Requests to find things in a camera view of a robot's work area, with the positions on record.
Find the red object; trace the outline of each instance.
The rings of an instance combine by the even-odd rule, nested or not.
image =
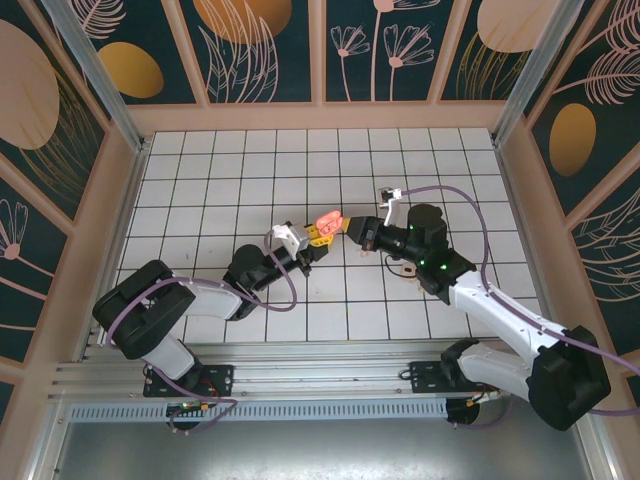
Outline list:
[[[342,228],[342,214],[338,210],[323,215],[316,221],[320,235],[326,237]]]

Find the white grid floor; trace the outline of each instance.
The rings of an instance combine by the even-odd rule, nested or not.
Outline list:
[[[273,224],[311,223],[331,210],[384,216],[377,212],[377,188],[438,184],[480,202],[492,281],[539,312],[489,134],[473,128],[157,133],[117,281],[155,258],[175,271],[220,280],[232,252],[247,243],[262,247]],[[409,201],[440,206],[454,248],[480,262],[480,223],[462,198],[427,192]],[[492,336],[475,319],[425,298],[417,283],[389,274],[379,253],[363,257],[344,240],[337,237],[308,279],[293,274],[301,299],[293,311],[258,308],[239,322],[191,316],[173,333],[187,344]],[[289,296],[284,280],[259,294],[270,303],[287,303]]]

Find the gray floor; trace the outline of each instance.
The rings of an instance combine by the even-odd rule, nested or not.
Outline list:
[[[442,419],[221,423],[193,437],[159,424],[75,424],[60,463],[73,479],[588,479],[572,432],[518,402],[505,423]]]

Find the dark teal wallpaper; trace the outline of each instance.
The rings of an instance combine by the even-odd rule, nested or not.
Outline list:
[[[554,2],[473,0],[442,100],[506,100]]]
[[[578,33],[578,30],[580,29],[582,22],[584,22],[584,18],[587,16],[589,11],[591,10],[591,7],[593,6],[593,2],[595,2],[595,0],[585,0],[584,3],[582,4],[582,8],[580,9],[580,14],[578,15],[578,18],[574,22],[573,26],[571,27],[571,30],[569,30],[569,33],[565,37],[564,42],[560,47],[560,50],[558,50],[558,53],[556,54],[555,60],[551,62],[551,65],[547,69],[543,79],[540,81],[540,85],[538,85],[538,88],[536,89],[536,91],[533,92],[533,95],[531,96],[529,103],[527,103],[527,106],[524,108],[524,114],[526,116],[529,116],[529,113],[531,113],[531,110],[538,102],[538,99],[540,98],[542,91],[545,89],[547,85],[547,80],[549,80],[549,77],[558,68],[558,64],[562,60],[562,57],[564,57],[564,54],[566,53],[567,48],[569,48],[569,45],[573,41],[573,38],[576,36],[576,33]]]
[[[609,2],[533,126],[566,214],[640,141],[638,32],[638,2]]]
[[[327,101],[426,100],[453,0],[392,3],[328,0]]]
[[[307,0],[180,6],[211,103],[311,101]]]
[[[66,241],[0,179],[0,357],[24,361]]]
[[[13,385],[10,383],[0,382],[0,425],[2,425],[2,419],[9,406],[9,400],[11,400],[11,394],[13,393]]]
[[[69,3],[125,103],[195,103],[160,0]]]
[[[75,217],[104,131],[16,0],[0,3],[0,154]]]
[[[640,349],[640,170],[573,230],[573,238],[616,351]]]

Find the metal extrusion bar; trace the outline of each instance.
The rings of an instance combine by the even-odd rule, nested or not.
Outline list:
[[[498,148],[507,141],[511,131],[520,120],[527,103],[562,47],[562,43],[580,13],[583,3],[584,0],[563,0],[558,2],[551,20],[522,69],[522,73],[516,81],[493,129],[495,145]]]

